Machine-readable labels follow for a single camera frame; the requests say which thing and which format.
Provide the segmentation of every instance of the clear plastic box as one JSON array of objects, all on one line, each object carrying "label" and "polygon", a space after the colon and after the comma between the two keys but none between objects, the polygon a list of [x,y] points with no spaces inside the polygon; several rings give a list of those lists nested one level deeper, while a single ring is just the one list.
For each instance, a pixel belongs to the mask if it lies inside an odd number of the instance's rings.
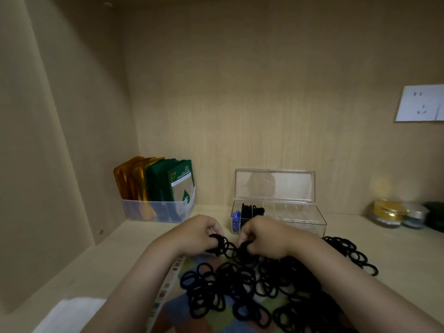
[{"label": "clear plastic box", "polygon": [[264,208],[264,215],[321,237],[327,222],[315,202],[315,173],[302,170],[236,169],[231,229],[238,234],[248,218],[236,217],[242,203]]},{"label": "clear plastic box", "polygon": [[122,200],[123,207],[132,221],[181,223],[190,217],[194,206],[196,187],[190,202],[159,202]]}]

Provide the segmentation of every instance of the open box lid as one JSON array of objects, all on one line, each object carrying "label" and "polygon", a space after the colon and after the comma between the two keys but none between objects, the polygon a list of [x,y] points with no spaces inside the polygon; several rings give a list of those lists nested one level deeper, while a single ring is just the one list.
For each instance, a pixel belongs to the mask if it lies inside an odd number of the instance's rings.
[{"label": "open box lid", "polygon": [[314,203],[315,176],[310,170],[237,168],[236,200]]}]

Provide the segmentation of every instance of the clear plastic organizer box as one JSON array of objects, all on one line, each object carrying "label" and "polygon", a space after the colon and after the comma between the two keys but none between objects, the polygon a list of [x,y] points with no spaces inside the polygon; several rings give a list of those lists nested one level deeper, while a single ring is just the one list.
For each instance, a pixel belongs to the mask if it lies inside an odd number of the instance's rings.
[{"label": "clear plastic organizer box", "polygon": [[190,202],[132,201],[122,200],[128,219],[132,221],[180,223],[190,217],[194,206],[196,187]]},{"label": "clear plastic organizer box", "polygon": [[238,234],[241,223],[235,213],[242,210],[242,203],[264,208],[264,215],[279,219],[321,237],[327,222],[315,202],[315,173],[302,170],[236,169],[234,202],[231,210],[232,232]]}]

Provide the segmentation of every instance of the forearm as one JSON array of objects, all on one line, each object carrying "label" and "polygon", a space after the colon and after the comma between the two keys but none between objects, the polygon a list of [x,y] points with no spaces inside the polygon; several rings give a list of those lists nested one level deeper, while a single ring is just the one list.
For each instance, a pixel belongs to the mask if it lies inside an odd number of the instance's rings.
[{"label": "forearm", "polygon": [[140,333],[170,266],[178,257],[169,233],[154,240],[82,333]]},{"label": "forearm", "polygon": [[319,237],[290,243],[290,254],[319,279],[359,332],[442,332],[443,327]]}]

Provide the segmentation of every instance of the pile of black hair ties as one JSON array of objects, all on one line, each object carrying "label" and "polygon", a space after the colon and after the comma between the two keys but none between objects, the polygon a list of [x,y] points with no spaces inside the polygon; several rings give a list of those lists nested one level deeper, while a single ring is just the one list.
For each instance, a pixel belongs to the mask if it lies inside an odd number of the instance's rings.
[{"label": "pile of black hair ties", "polygon": [[[341,308],[296,258],[276,260],[250,255],[247,246],[251,242],[236,248],[221,235],[211,236],[219,245],[208,252],[225,255],[233,262],[225,262],[215,270],[210,264],[201,263],[196,271],[183,274],[180,286],[186,289],[192,318],[202,318],[210,310],[224,311],[225,296],[229,296],[234,301],[233,316],[239,321],[253,321],[261,328],[267,328],[273,320],[286,333],[305,332],[307,326],[319,333],[355,332],[341,325]],[[378,269],[349,240],[328,236],[323,239],[360,268],[369,269],[372,276],[378,274]],[[279,292],[286,295],[288,303],[276,308],[273,314],[253,299],[255,294],[276,298]]]}]

